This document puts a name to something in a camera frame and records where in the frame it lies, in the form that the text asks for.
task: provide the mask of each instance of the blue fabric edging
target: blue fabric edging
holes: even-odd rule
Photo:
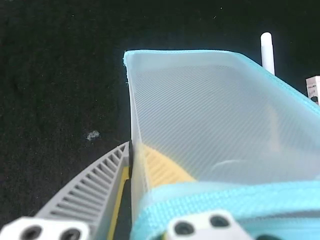
[[[151,240],[163,233],[169,221],[175,217],[215,209],[229,211],[238,221],[276,214],[320,210],[320,181],[237,187],[157,202],[140,211],[133,225],[130,239]]]

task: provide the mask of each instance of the screw hole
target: screw hole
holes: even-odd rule
[[[272,235],[260,235],[256,240],[281,240],[280,238]]]
[[[195,229],[190,223],[182,221],[175,225],[174,231],[177,235],[190,235],[195,232]]]
[[[40,226],[31,226],[24,230],[22,233],[21,239],[22,240],[35,240],[41,234],[42,228]]]
[[[80,231],[75,229],[75,228],[71,228],[66,230],[60,237],[60,240],[78,240],[80,238]]]
[[[225,219],[223,216],[212,216],[210,218],[210,223],[213,227],[217,228],[225,228],[228,227],[230,224],[227,219]]]

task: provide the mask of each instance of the dark fabric background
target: dark fabric background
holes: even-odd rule
[[[302,93],[319,74],[319,1],[2,0],[1,222],[33,216],[96,158],[130,139],[125,50],[218,49],[261,63]],[[88,132],[100,137],[88,141]]]

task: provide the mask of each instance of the gray ribbed grille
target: gray ribbed grille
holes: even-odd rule
[[[129,165],[129,143],[108,152],[63,187],[36,215],[47,219],[84,221],[96,236],[106,235],[117,197],[122,169]]]

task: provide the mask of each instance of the white rod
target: white rod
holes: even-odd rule
[[[274,47],[272,45],[271,33],[263,33],[260,39],[262,67],[264,67],[268,72],[275,75]]]

